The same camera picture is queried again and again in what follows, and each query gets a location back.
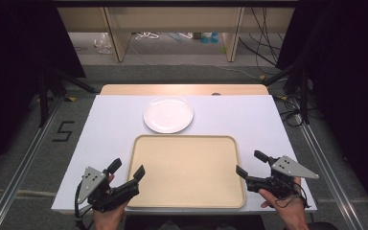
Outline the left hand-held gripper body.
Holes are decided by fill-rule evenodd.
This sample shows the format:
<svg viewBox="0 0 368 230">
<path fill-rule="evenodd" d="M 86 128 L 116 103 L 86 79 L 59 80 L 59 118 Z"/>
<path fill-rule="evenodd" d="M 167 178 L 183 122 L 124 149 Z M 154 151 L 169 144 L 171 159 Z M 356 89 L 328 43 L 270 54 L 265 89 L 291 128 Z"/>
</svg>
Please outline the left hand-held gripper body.
<svg viewBox="0 0 368 230">
<path fill-rule="evenodd" d="M 77 210 L 93 209 L 101 213 L 112 211 L 139 194 L 139 181 L 134 178 L 111 188 L 107 169 L 102 172 L 87 167 L 77 191 Z"/>
</svg>

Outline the white table cover board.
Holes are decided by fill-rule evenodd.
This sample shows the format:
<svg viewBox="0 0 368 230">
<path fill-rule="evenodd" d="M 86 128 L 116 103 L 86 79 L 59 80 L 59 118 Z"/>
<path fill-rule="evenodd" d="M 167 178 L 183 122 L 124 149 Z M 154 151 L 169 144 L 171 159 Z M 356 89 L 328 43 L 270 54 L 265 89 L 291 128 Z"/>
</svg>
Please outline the white table cover board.
<svg viewBox="0 0 368 230">
<path fill-rule="evenodd" d="M 122 166 L 112 182 L 118 187 L 128 176 L 134 142 L 141 135 L 219 135 L 235 139 L 239 166 L 249 175 L 268 177 L 269 166 L 254 156 L 259 150 L 273 158 L 284 155 L 295 159 L 295 153 L 270 95 L 187 96 L 195 116 L 176 134 L 159 134 L 144 122 L 147 105 L 161 96 L 99 95 L 93 102 L 75 152 L 59 186 L 53 210 L 63 214 L 74 211 L 75 195 L 87 167 L 98 171 L 120 158 Z M 132 208 L 131 215 L 240 215 L 258 214 L 263 198 L 248 192 L 244 180 L 245 203 L 240 208 Z"/>
</svg>

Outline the long wooden bench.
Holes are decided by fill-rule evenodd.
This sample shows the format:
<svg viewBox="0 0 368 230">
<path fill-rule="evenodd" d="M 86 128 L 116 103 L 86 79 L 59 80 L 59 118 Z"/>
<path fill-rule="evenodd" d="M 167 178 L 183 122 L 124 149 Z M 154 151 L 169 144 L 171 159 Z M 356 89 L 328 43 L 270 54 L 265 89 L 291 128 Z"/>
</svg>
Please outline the long wooden bench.
<svg viewBox="0 0 368 230">
<path fill-rule="evenodd" d="M 57 9 L 69 33 L 107 33 L 116 61 L 124 60 L 136 32 L 223 35 L 227 60 L 235 60 L 239 35 L 267 26 L 271 34 L 288 30 L 294 8 L 236 7 L 76 7 Z"/>
</svg>

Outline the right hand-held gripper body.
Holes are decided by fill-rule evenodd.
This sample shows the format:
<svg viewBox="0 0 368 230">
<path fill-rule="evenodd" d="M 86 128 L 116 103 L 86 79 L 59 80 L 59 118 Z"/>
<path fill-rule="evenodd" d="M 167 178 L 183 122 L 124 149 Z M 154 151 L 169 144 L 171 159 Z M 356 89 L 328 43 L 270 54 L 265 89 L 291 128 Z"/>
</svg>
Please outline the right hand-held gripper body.
<svg viewBox="0 0 368 230">
<path fill-rule="evenodd" d="M 260 178 L 248 175 L 245 185 L 248 192 L 259 192 L 260 189 L 271 192 L 277 198 L 287 198 L 291 195 L 298 195 L 294 188 L 294 178 L 318 179 L 319 175 L 288 156 L 273 158 L 268 156 L 267 164 L 270 167 L 270 176 Z"/>
</svg>

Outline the person's right hand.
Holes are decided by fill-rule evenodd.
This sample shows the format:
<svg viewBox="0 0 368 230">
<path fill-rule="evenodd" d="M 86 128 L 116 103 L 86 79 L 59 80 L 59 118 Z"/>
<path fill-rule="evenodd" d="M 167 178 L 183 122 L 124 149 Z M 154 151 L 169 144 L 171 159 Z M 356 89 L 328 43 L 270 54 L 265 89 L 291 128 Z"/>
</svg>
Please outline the person's right hand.
<svg viewBox="0 0 368 230">
<path fill-rule="evenodd" d="M 261 207 L 274 208 L 286 230 L 310 230 L 306 220 L 305 204 L 299 195 L 280 200 L 271 192 L 264 189 L 260 189 L 259 194 L 264 199 Z"/>
</svg>

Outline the beige plastic tray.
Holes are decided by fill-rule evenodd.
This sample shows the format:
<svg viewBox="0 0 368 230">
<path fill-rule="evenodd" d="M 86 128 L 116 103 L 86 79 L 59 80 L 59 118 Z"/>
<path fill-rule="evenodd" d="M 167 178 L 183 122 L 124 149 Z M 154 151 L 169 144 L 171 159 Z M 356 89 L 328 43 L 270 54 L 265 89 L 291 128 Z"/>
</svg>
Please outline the beige plastic tray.
<svg viewBox="0 0 368 230">
<path fill-rule="evenodd" d="M 133 146 L 128 176 L 145 175 L 132 208 L 240 208 L 244 186 L 236 173 L 237 143 L 219 135 L 141 135 Z"/>
</svg>

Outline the black curtain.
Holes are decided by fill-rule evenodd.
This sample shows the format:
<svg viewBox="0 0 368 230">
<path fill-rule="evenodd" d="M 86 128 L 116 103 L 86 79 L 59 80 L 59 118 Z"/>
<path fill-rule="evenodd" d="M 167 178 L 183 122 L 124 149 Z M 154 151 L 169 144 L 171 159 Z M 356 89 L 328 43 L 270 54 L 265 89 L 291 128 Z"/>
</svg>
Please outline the black curtain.
<svg viewBox="0 0 368 230">
<path fill-rule="evenodd" d="M 298 0 L 277 67 L 297 59 L 325 14 L 306 67 L 325 120 L 368 194 L 368 0 Z"/>
<path fill-rule="evenodd" d="M 58 9 L 37 0 L 0 0 L 0 155 L 47 68 L 85 76 Z"/>
</svg>

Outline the person's left hand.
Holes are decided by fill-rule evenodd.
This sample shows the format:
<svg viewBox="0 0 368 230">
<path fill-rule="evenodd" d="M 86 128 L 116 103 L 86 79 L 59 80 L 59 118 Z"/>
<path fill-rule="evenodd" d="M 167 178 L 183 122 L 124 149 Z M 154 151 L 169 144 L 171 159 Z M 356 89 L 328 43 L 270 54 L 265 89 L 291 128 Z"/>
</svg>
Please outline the person's left hand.
<svg viewBox="0 0 368 230">
<path fill-rule="evenodd" d="M 118 208 L 101 213 L 93 211 L 94 229 L 95 230 L 118 230 L 120 223 L 126 215 L 126 207 L 128 202 L 123 203 Z"/>
</svg>

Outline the clear plastic bag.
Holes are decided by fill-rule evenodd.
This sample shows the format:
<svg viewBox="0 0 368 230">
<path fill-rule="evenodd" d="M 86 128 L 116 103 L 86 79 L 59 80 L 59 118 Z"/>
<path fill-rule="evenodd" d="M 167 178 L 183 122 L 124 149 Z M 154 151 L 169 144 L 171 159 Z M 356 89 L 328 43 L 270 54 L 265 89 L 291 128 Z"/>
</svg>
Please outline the clear plastic bag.
<svg viewBox="0 0 368 230">
<path fill-rule="evenodd" d="M 112 54 L 112 45 L 108 33 L 101 33 L 100 36 L 94 40 L 94 47 L 99 54 Z"/>
</svg>

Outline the light wooden table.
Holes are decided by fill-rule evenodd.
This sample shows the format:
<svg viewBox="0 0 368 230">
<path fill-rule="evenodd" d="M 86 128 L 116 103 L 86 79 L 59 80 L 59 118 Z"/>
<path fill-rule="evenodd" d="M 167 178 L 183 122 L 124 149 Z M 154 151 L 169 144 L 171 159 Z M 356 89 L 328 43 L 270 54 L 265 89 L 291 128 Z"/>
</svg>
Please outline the light wooden table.
<svg viewBox="0 0 368 230">
<path fill-rule="evenodd" d="M 102 95 L 268 95 L 262 84 L 106 84 Z"/>
</svg>

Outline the black metal stand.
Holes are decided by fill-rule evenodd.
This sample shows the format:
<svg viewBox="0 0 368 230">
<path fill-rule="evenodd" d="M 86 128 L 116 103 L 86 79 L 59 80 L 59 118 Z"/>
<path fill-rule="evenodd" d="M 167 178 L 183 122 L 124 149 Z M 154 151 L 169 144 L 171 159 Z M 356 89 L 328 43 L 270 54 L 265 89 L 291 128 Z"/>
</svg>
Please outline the black metal stand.
<svg viewBox="0 0 368 230">
<path fill-rule="evenodd" d="M 47 92 L 51 90 L 55 96 L 64 97 L 66 89 L 62 84 L 68 81 L 89 93 L 99 93 L 96 88 L 72 77 L 64 71 L 55 67 L 44 67 L 38 76 L 38 93 L 40 104 L 40 127 L 44 127 L 49 120 L 49 105 Z"/>
<path fill-rule="evenodd" d="M 308 72 L 302 60 L 294 61 L 289 67 L 282 70 L 268 80 L 263 81 L 264 86 L 269 86 L 280 79 L 287 77 L 283 91 L 287 95 L 300 93 L 299 111 L 302 122 L 308 124 Z"/>
</svg>

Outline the white round plate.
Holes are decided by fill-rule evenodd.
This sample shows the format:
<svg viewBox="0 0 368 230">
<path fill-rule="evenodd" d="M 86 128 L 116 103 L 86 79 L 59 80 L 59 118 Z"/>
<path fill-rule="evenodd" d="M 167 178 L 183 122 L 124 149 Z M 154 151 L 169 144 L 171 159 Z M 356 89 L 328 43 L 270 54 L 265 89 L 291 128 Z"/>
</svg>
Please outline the white round plate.
<svg viewBox="0 0 368 230">
<path fill-rule="evenodd" d="M 163 134 L 177 133 L 185 129 L 194 116 L 191 104 L 176 96 L 159 97 L 151 101 L 143 113 L 147 127 Z"/>
</svg>

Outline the metal floor rail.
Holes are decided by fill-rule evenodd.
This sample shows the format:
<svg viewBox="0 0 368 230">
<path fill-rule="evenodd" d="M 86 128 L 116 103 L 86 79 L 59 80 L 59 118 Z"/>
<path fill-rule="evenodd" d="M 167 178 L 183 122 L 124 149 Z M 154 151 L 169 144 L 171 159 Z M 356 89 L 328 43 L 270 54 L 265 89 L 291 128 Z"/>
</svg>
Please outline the metal floor rail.
<svg viewBox="0 0 368 230">
<path fill-rule="evenodd" d="M 29 172 L 39 150 L 43 144 L 45 137 L 57 115 L 59 107 L 62 105 L 62 98 L 57 97 L 54 99 L 53 104 L 49 110 L 49 116 L 46 122 L 40 126 L 34 136 L 33 141 L 29 145 L 25 155 L 23 156 L 21 162 L 16 168 L 15 173 L 12 175 L 10 183 L 6 189 L 0 195 L 0 226 L 5 219 L 8 211 L 10 210 L 14 198 L 22 185 L 27 173 Z"/>
<path fill-rule="evenodd" d="M 332 169 L 325 152 L 320 147 L 311 126 L 303 120 L 301 115 L 298 115 L 296 120 L 301 123 L 300 127 L 313 154 L 313 158 L 315 159 L 348 228 L 350 230 L 364 230 L 363 224 L 358 217 L 358 213 L 353 203 L 350 201 L 337 179 L 336 173 Z"/>
</svg>

